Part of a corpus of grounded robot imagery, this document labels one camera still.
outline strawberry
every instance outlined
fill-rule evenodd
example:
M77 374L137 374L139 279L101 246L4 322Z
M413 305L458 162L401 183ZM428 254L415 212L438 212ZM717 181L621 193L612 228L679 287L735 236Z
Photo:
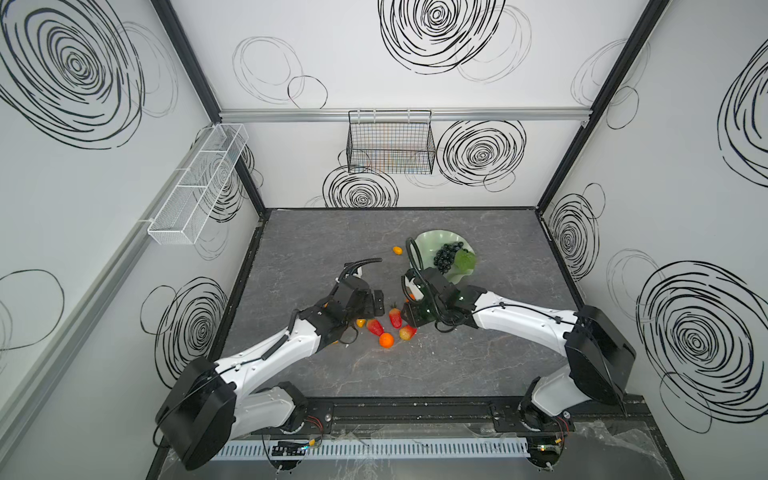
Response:
M410 325L406 325L400 329L400 338L405 340L406 342L413 338L413 336L416 334L416 329L413 328Z
M382 326L381 323L379 323L377 319L368 320L368 325L366 326L368 327L368 330L370 330L373 335L379 336L382 333L384 333L384 327Z
M392 326L394 326L396 329L402 326L400 310L395 305L392 305L392 309L389 311L389 321L392 322Z

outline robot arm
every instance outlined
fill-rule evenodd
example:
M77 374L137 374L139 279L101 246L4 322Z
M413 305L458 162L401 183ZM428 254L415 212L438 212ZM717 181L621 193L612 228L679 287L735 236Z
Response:
M202 466L229 439L266 427L292 432L301 426L307 401L296 387L282 382L252 392L291 363L339 340L356 319L384 314L381 291L372 292L352 275L372 261L381 259L345 267L330 295L294 311L288 327L270 338L216 363L195 359L184 369L155 422L187 470ZM564 409L589 399L622 405L635 354L600 310L553 310L477 286L459 289L437 269L417 269L412 259L411 265L402 278L403 291L412 299L403 306L402 318L411 326L499 330L568 359L566 366L528 387L518 411L530 429L541 429Z
M236 355L213 363L204 357L187 365L155 422L187 470L210 460L229 439L266 427L301 426L307 401L288 382L253 392L288 365L341 338L358 318L384 314L384 296L353 275L367 263L345 266L331 293L291 314L288 327Z
M442 323L453 330L465 325L499 330L539 343L568 359L568 364L544 378L534 379L519 407L527 427L539 430L563 410L597 400L624 407L624 388L635 351L597 308L578 312L528 305L478 286L459 288L437 269L416 266L402 278L403 319L411 326Z

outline wall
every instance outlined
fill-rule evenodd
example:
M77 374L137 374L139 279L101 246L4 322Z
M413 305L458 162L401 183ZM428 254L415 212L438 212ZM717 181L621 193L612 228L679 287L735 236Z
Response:
M208 352L253 236L258 217L244 200L208 220L198 245L147 247L2 480L147 474L154 416L184 367Z
M691 479L765 476L767 19L676 0L545 214Z
M149 2L2 9L0 413L208 123Z
M223 109L351 109L589 107L645 4L230 0L212 9L194 0L174 7ZM424 15L414 13L421 8ZM532 206L578 122L432 129L431 175L376 166L339 177L332 170L345 158L345 124L254 124L249 145L268 207ZM349 201L323 196L323 184L348 186Z
M209 122L150 2L0 11L2 407ZM147 238L0 478L146 475L157 408L209 350L257 220L233 175L196 245Z

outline bunch of black grapes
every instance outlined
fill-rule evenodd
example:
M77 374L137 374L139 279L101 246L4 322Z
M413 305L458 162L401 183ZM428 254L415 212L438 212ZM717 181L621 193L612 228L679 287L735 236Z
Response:
M435 261L433 262L437 270L440 270L440 273L445 273L451 269L453 260L456 258L456 252L459 250L467 251L467 249L462 248L463 246L464 242L454 242L444 243L440 247L440 250L435 254Z

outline green plate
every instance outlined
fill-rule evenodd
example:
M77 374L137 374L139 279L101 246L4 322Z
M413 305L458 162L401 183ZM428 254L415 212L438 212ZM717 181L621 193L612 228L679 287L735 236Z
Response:
M449 232L447 230L430 230L429 232L424 232L416 237L416 246L422 253L424 267L429 268L435 266L433 262L435 261L437 251L440 250L444 243L454 242L464 242L463 248L475 253L472 246L464 237L458 233ZM450 283L457 284L464 276L472 275L472 272L474 271L474 269L461 271L456 268L456 265L452 265L451 269L445 273L445 278L448 279Z

